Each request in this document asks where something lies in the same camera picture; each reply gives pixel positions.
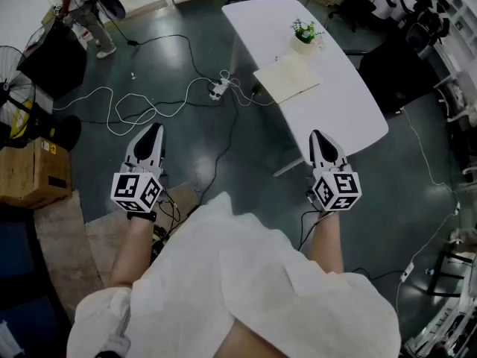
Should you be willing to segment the person's leg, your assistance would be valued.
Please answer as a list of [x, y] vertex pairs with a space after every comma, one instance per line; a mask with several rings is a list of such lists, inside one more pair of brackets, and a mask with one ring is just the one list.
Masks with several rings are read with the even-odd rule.
[[235, 319], [214, 358], [288, 358], [271, 343]]

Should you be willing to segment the white table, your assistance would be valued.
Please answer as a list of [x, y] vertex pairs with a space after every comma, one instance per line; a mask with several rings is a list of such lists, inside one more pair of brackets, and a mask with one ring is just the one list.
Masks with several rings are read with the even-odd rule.
[[256, 71], [296, 52], [290, 46], [295, 19], [314, 21], [315, 28], [324, 32], [324, 47], [304, 55], [317, 72], [320, 84], [281, 104], [272, 99], [300, 150], [300, 157], [276, 171], [275, 177], [302, 162], [310, 164], [309, 136], [313, 130], [331, 136], [347, 156], [367, 148], [388, 132], [381, 110], [354, 65], [299, 1], [243, 1], [225, 5], [222, 11], [235, 31], [231, 73], [235, 71], [239, 48], [251, 56]]

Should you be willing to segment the person's left forearm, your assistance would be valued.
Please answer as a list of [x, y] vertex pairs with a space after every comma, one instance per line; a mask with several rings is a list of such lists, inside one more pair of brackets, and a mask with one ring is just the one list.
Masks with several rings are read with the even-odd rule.
[[151, 264], [154, 223], [133, 217], [110, 272], [109, 287], [131, 288]]

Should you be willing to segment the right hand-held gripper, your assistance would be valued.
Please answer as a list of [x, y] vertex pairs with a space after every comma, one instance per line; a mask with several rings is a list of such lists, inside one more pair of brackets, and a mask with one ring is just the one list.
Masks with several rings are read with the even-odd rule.
[[351, 209], [362, 195], [361, 185], [342, 147], [328, 134], [313, 130], [309, 136], [309, 152], [314, 166], [313, 181], [306, 192], [310, 203], [322, 212]]

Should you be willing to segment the black standing fan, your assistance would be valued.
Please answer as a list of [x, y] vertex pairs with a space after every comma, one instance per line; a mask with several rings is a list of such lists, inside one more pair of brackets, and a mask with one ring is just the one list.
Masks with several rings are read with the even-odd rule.
[[36, 102], [35, 83], [18, 70], [24, 59], [17, 48], [0, 45], [0, 150], [24, 148], [42, 137], [71, 151], [80, 137], [80, 119], [58, 119]]

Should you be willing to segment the white shelf unit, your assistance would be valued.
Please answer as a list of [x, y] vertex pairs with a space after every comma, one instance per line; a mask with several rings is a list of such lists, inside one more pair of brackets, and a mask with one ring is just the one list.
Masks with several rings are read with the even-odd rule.
[[477, 64], [477, 10], [467, 0], [448, 2], [448, 35], [420, 53], [424, 59], [437, 55], [448, 71], [448, 75], [433, 86], [434, 89], [454, 80], [462, 72], [470, 72]]

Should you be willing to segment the potted plant in white pot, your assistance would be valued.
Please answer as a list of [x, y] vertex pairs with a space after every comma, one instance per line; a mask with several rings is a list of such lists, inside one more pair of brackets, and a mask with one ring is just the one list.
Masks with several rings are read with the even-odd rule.
[[309, 55], [324, 47], [323, 31], [315, 28], [315, 22], [305, 22], [302, 19], [295, 19], [291, 24], [294, 34], [290, 41], [290, 46], [298, 53]]

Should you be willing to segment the black cabinet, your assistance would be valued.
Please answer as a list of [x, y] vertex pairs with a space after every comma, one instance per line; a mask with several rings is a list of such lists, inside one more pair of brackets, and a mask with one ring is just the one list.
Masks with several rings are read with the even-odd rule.
[[39, 39], [25, 48], [17, 69], [56, 101], [83, 83], [86, 49], [60, 20], [51, 20], [40, 31]]

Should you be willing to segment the cardboard box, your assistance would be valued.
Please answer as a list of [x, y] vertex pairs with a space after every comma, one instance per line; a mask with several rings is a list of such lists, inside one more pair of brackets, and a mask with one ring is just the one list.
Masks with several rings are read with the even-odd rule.
[[36, 210], [72, 195], [69, 152], [38, 138], [0, 150], [0, 204]]

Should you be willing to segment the beige rug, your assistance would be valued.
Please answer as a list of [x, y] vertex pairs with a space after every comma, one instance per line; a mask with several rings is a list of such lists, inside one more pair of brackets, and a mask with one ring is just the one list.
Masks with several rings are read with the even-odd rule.
[[127, 232], [126, 212], [85, 223], [80, 194], [34, 211], [34, 225], [51, 282], [69, 319], [87, 296], [107, 287]]

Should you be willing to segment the blue mat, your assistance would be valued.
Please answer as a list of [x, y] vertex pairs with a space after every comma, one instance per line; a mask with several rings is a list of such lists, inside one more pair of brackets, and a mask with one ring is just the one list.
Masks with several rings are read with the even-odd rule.
[[70, 330], [33, 213], [0, 218], [0, 358], [66, 358]]

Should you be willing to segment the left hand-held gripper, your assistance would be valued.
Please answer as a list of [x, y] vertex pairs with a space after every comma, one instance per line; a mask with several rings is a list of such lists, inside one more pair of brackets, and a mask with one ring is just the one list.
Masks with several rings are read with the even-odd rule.
[[155, 203], [165, 200], [165, 184], [159, 180], [163, 173], [165, 142], [165, 127], [155, 122], [138, 132], [129, 143], [125, 162], [113, 176], [110, 193], [110, 199], [123, 210], [149, 213]]

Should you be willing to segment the beige notebook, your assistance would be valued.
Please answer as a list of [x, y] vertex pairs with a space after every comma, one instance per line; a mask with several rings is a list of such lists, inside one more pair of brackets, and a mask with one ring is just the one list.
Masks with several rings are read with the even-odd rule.
[[297, 52], [279, 57], [253, 74], [277, 104], [320, 84], [308, 59]]

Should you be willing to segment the black mesh office chair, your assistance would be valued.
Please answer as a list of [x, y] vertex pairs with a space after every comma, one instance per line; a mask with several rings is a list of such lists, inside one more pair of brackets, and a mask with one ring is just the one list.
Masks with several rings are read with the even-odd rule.
[[398, 111], [430, 93], [437, 75], [429, 62], [409, 47], [380, 47], [364, 55], [358, 73], [382, 113]]

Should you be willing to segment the person's right forearm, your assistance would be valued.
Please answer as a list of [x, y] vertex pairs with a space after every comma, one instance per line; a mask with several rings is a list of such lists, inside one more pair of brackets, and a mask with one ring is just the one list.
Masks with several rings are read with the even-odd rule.
[[315, 261], [325, 273], [344, 272], [339, 213], [319, 218], [314, 227], [308, 259]]

